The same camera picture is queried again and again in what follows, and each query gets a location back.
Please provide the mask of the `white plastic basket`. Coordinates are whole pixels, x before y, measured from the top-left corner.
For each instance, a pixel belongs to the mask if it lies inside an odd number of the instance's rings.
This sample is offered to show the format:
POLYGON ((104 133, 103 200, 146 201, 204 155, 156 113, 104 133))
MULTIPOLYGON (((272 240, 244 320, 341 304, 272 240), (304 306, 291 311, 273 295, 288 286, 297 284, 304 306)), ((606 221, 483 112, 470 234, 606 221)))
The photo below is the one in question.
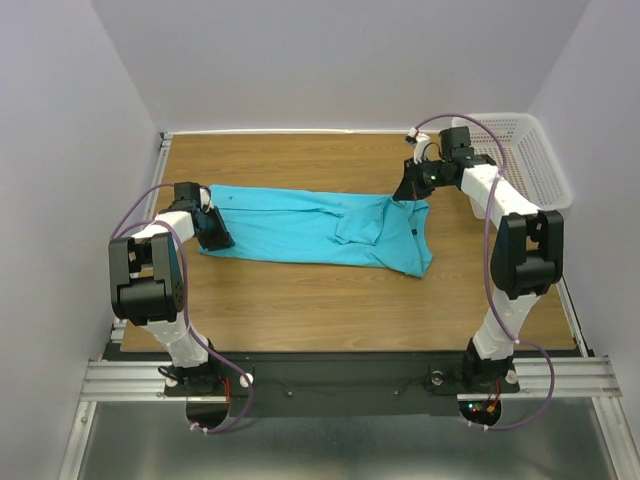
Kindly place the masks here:
POLYGON ((515 204, 506 198, 516 190, 543 211, 563 210, 572 205, 573 196, 560 164, 540 122, 526 113, 474 113, 496 136, 492 139, 472 122, 455 118, 453 127, 467 126, 471 145, 477 154, 489 155, 498 165, 507 158, 507 168, 492 202, 491 218, 495 224, 515 204))

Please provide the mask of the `turquoise t shirt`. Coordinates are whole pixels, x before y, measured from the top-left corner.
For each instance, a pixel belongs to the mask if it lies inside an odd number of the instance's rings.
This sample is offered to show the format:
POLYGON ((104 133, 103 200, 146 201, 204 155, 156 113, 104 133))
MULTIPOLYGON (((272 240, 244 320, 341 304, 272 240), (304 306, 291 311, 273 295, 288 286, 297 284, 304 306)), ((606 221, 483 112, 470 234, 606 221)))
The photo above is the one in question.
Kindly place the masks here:
POLYGON ((390 195, 213 185, 234 245, 203 255, 386 268, 422 278, 433 260, 429 205, 390 195))

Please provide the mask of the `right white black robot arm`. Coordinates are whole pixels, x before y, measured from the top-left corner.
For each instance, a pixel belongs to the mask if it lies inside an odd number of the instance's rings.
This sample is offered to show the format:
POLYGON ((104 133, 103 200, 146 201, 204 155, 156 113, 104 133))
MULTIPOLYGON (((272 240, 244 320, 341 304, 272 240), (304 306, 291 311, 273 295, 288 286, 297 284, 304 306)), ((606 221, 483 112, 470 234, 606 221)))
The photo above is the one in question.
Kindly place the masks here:
POLYGON ((505 165, 471 145, 466 127, 441 131, 438 157, 431 160, 428 135, 411 129, 412 158, 393 197, 419 200, 454 186, 480 210, 485 222, 483 278, 489 309, 462 360, 461 383, 468 389, 513 381, 513 353, 533 306, 562 275, 564 218, 543 210, 503 177, 505 165))

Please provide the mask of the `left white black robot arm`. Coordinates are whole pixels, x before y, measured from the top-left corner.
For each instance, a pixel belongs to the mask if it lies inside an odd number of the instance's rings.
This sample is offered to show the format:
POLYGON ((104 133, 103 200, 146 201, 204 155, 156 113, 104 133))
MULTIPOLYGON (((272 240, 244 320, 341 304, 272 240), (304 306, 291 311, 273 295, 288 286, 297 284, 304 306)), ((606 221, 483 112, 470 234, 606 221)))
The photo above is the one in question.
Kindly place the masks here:
POLYGON ((188 267, 184 244, 205 250, 234 245, 209 187, 171 185, 174 199, 148 223, 126 226, 126 213, 108 244, 110 298, 114 315, 145 330, 169 354, 161 366, 168 396, 212 395, 229 389, 228 367, 212 342, 188 317, 188 267))

